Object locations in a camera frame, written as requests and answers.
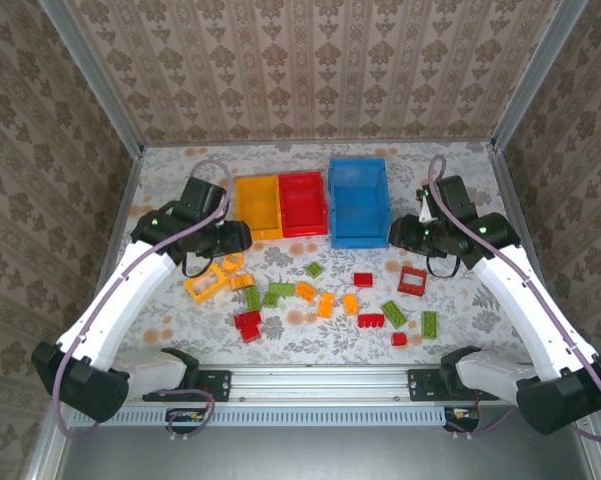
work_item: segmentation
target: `wall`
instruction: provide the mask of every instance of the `wall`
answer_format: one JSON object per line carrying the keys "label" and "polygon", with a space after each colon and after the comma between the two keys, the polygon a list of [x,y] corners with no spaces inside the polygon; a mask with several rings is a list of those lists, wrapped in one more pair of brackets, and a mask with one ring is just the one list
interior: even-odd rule
{"label": "wall", "polygon": [[129,167],[37,3],[0,0],[0,479],[49,405],[31,351],[89,302]]}
{"label": "wall", "polygon": [[68,0],[148,144],[488,137],[555,0]]}
{"label": "wall", "polygon": [[545,280],[601,349],[601,0],[587,5],[505,155]]}

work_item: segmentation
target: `blue bin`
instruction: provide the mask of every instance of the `blue bin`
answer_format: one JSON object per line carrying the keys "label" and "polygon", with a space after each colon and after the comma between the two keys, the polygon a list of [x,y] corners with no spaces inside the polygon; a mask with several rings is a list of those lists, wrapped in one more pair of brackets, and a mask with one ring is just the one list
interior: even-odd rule
{"label": "blue bin", "polygon": [[383,158],[334,158],[329,166],[331,245],[387,248],[391,204]]}

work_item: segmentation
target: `storage box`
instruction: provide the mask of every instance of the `storage box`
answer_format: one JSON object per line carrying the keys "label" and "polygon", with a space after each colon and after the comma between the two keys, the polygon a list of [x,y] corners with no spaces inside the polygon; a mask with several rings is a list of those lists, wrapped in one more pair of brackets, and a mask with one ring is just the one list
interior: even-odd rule
{"label": "storage box", "polygon": [[332,159],[329,192],[334,248],[389,246],[391,205],[384,159]]}
{"label": "storage box", "polygon": [[249,225],[254,241],[282,238],[277,175],[236,179],[236,220]]}
{"label": "storage box", "polygon": [[327,234],[327,202],[320,172],[280,175],[280,210],[285,238]]}

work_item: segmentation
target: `green lego brick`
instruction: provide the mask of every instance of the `green lego brick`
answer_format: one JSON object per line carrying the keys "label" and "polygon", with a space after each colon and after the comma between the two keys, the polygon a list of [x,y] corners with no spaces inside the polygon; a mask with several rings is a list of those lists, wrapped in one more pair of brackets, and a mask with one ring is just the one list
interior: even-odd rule
{"label": "green lego brick", "polygon": [[247,297],[247,310],[253,312],[254,310],[260,310],[260,292],[258,287],[247,287],[244,289],[244,294]]}
{"label": "green lego brick", "polygon": [[404,313],[400,311],[398,306],[392,301],[385,303],[382,307],[382,311],[387,316],[387,319],[391,322],[396,329],[407,323],[407,318]]}
{"label": "green lego brick", "polygon": [[427,340],[438,338],[437,317],[436,312],[422,312],[422,338]]}
{"label": "green lego brick", "polygon": [[293,283],[270,283],[269,291],[279,297],[293,297],[296,294],[296,286]]}
{"label": "green lego brick", "polygon": [[264,306],[275,308],[278,306],[278,295],[275,293],[267,292],[264,294]]}
{"label": "green lego brick", "polygon": [[311,275],[311,278],[316,278],[318,275],[324,272],[324,269],[317,262],[313,262],[311,265],[307,265],[306,267],[304,267],[304,269],[309,275]]}

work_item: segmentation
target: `floral tablecloth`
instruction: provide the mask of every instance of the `floral tablecloth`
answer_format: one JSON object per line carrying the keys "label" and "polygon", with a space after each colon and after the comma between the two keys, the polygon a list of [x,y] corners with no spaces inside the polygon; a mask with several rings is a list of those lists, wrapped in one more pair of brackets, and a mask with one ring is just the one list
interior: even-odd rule
{"label": "floral tablecloth", "polygon": [[[415,191],[426,178],[429,160],[442,153],[448,174],[462,175],[480,214],[504,212],[485,143],[299,144],[217,146],[207,148],[149,148],[144,153],[140,183],[125,229],[122,248],[138,218],[167,201],[179,198],[186,175],[200,160],[225,162],[234,176],[320,170],[326,188],[329,159],[383,156],[386,158],[393,216],[419,213]],[[220,169],[205,166],[201,178],[226,186]],[[235,214],[232,203],[229,218]],[[243,272],[253,274],[261,294],[270,282],[309,282],[320,291],[333,292],[332,318],[317,317],[317,305],[301,298],[281,299],[277,308],[263,308],[262,338],[245,344],[233,326],[233,317],[245,311],[241,292],[226,288],[203,305],[186,292],[182,273],[175,271],[153,294],[127,333],[121,351],[173,346],[191,353],[203,364],[405,364],[437,363],[458,347],[477,345],[498,351],[511,360],[527,360],[524,346],[493,295],[464,266],[451,280],[429,276],[426,293],[414,297],[396,291],[404,265],[425,269],[424,258],[397,248],[334,250],[330,236],[256,242],[244,254]],[[304,267],[324,267],[313,280]],[[432,267],[450,272],[453,260],[432,260]],[[371,272],[374,287],[353,286],[354,272]],[[396,330],[360,329],[356,317],[347,317],[342,296],[355,293],[361,312],[380,313],[395,301],[409,322],[406,347],[392,347]],[[423,311],[438,314],[438,338],[420,337]]]}

